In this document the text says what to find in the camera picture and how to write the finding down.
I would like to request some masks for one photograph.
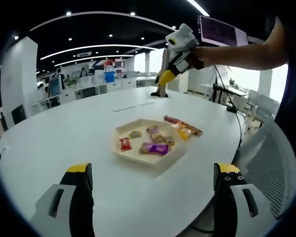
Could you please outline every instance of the round table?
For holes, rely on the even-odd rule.
[[[60,182],[67,168],[90,162],[97,237],[174,237],[184,230],[214,195],[214,163],[232,162],[239,124],[225,106],[173,91],[167,92],[169,98],[150,97],[155,90],[142,87],[85,98],[8,130],[0,139],[0,152],[5,148],[0,174],[25,219],[31,219],[36,201]],[[111,152],[115,127],[140,118],[163,120],[165,115],[203,131],[171,167],[156,172]]]

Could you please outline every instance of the person's arm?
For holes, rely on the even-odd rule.
[[[236,47],[200,47],[198,58],[205,67],[219,64],[252,70],[267,70],[279,67],[288,60],[285,52],[285,33],[276,18],[275,26],[265,43]]]

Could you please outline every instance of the tray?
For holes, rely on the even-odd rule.
[[[139,153],[139,148],[143,142],[151,142],[150,136],[146,129],[152,125],[158,126],[158,130],[162,136],[172,136],[175,142],[175,145],[172,146],[171,151],[164,156]],[[141,131],[142,136],[139,138],[129,139],[132,149],[128,151],[122,151],[120,149],[121,143],[119,140],[124,137],[129,137],[129,133],[134,130]],[[184,156],[186,154],[186,144],[170,123],[164,121],[138,119],[115,128],[112,152],[121,158],[147,165],[157,165],[158,163],[161,163],[165,160],[177,161],[179,158]]]

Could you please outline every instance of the ceiling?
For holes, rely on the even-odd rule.
[[[250,0],[196,0],[211,17],[227,22],[260,39],[265,39],[265,10],[257,1]],[[64,16],[66,11],[72,13],[86,11],[113,11],[129,14],[135,12],[162,24],[179,27],[186,23],[195,29],[196,16],[199,14],[185,0],[138,0],[120,1],[18,1],[12,3],[5,12],[10,16],[7,28],[14,30],[21,39],[29,36],[38,44],[37,70],[45,72],[55,70],[54,65],[76,58],[74,54],[92,52],[91,56],[124,54],[132,48],[101,47],[75,50],[55,55],[44,60],[41,57],[58,51],[98,44],[132,44],[145,45],[157,40],[163,40],[172,31],[157,24],[127,16],[109,14],[89,14],[70,16],[30,32],[30,29],[53,18]],[[164,47],[164,43],[152,47]]]

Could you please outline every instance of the computer screen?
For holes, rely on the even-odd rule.
[[[248,44],[248,36],[244,31],[219,20],[198,15],[197,28],[202,42],[219,46]]]

